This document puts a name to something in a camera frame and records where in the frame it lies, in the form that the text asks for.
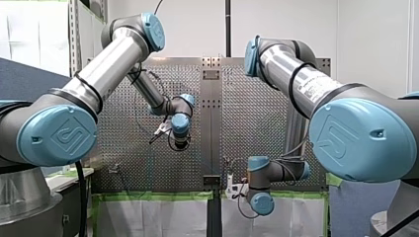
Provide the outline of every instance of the logo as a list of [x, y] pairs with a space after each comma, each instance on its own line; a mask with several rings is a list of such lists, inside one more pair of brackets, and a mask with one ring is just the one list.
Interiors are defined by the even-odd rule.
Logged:
[[152, 29], [154, 31], [154, 34], [160, 39], [163, 40], [163, 28], [161, 27], [161, 24], [158, 21], [155, 21]]
[[89, 137], [89, 131], [76, 118], [69, 118], [51, 139], [67, 154], [74, 155]]
[[359, 135], [356, 131], [336, 118], [328, 116], [316, 145], [339, 163], [338, 160], [343, 158], [347, 152], [347, 146], [352, 145], [358, 139]]

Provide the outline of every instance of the white wall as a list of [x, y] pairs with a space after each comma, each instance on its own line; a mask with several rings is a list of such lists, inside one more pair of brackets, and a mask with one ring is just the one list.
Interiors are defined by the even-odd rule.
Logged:
[[232, 56], [244, 56], [256, 35], [301, 40], [317, 57], [332, 59], [335, 77], [336, 18], [337, 0], [232, 0]]
[[[157, 2], [108, 0], [109, 21], [153, 12]], [[225, 55], [224, 0], [166, 0], [157, 15], [167, 39], [158, 55]], [[305, 41], [336, 68], [336, 17], [337, 0], [232, 0], [232, 56], [244, 56], [247, 42], [259, 34]]]
[[339, 0], [338, 70], [393, 97], [409, 86], [409, 0]]
[[410, 25], [410, 91], [419, 91], [419, 0], [412, 0]]
[[[154, 12], [157, 0], [108, 0], [108, 22], [115, 18]], [[201, 57], [224, 53], [224, 1], [163, 1], [157, 16], [163, 24], [166, 47], [154, 56]]]

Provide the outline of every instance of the metal frame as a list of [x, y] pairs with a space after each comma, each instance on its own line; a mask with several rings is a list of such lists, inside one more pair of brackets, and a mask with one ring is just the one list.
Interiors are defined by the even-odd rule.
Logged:
[[71, 75], [81, 70], [81, 45], [80, 45], [80, 31], [78, 19], [78, 0], [69, 0], [68, 3], [68, 18], [69, 18], [69, 38], [70, 38], [70, 65]]

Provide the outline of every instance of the robotic arm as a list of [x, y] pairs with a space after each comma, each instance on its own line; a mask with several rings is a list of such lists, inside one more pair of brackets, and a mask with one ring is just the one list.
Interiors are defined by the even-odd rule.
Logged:
[[[419, 97], [392, 99], [362, 84], [341, 84], [318, 71], [314, 59], [302, 42], [256, 37], [247, 45], [245, 70], [282, 91], [310, 120], [309, 140], [327, 171], [344, 180], [368, 183], [418, 179]], [[247, 198], [261, 215], [274, 208], [268, 181], [275, 182], [279, 171], [271, 166], [267, 158], [249, 158]], [[297, 179], [308, 176], [306, 166], [286, 166]]]
[[102, 31], [102, 44], [104, 50], [62, 89], [50, 89], [28, 107], [0, 104], [2, 164], [49, 167], [83, 158], [96, 140], [97, 115], [127, 75], [155, 115], [172, 116], [176, 146], [187, 145], [194, 98], [165, 99], [141, 70], [138, 75], [129, 73], [136, 64], [140, 68], [151, 52], [164, 47], [160, 21], [148, 13], [117, 19]]

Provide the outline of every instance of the wire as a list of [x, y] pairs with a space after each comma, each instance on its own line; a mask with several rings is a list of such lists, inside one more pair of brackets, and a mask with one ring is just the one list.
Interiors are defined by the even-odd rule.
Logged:
[[277, 164], [279, 164], [280, 166], [282, 166], [284, 169], [286, 169], [290, 174], [291, 174], [291, 176], [293, 177], [293, 182], [292, 183], [290, 183], [290, 184], [287, 184], [287, 181], [285, 181], [285, 183], [287, 184], [287, 185], [289, 185], [289, 186], [294, 186], [294, 185], [296, 185], [296, 177], [295, 177], [295, 174], [293, 173], [293, 171], [291, 171], [291, 169], [290, 168], [288, 168], [285, 164], [283, 164], [283, 163], [281, 163], [280, 161], [278, 161], [278, 160], [271, 160], [271, 162], [274, 162], [274, 163], [277, 163]]
[[160, 8], [160, 4], [163, 2], [163, 0], [160, 0], [160, 2], [158, 2], [156, 10], [154, 10], [154, 15], [157, 15], [157, 11]]
[[77, 161], [76, 163], [77, 176], [79, 179], [79, 188], [80, 188], [80, 229], [79, 236], [86, 236], [86, 224], [87, 224], [87, 199], [86, 199], [86, 180], [84, 179], [83, 167], [81, 162]]
[[387, 232], [385, 232], [381, 237], [389, 237], [395, 234], [397, 231], [399, 231], [404, 226], [408, 225], [410, 222], [415, 220], [417, 217], [419, 217], [419, 209], [404, 218], [402, 221], [400, 221], [398, 224], [396, 224], [394, 227], [389, 229]]
[[243, 191], [243, 187], [244, 187], [244, 185], [246, 184], [246, 178], [245, 179], [243, 179], [243, 181], [242, 181], [242, 183], [241, 183], [241, 188], [240, 188], [240, 191], [238, 192], [238, 198], [237, 198], [237, 207], [238, 207], [238, 210], [240, 211], [240, 214], [241, 215], [243, 215], [243, 217], [245, 217], [245, 218], [247, 218], [247, 219], [255, 219], [255, 218], [257, 218], [257, 217], [259, 217], [259, 214], [256, 214], [255, 216], [248, 216], [248, 215], [246, 215], [244, 212], [243, 212], [243, 210], [241, 209], [241, 207], [240, 207], [240, 197], [241, 197], [241, 195], [242, 195], [242, 191]]

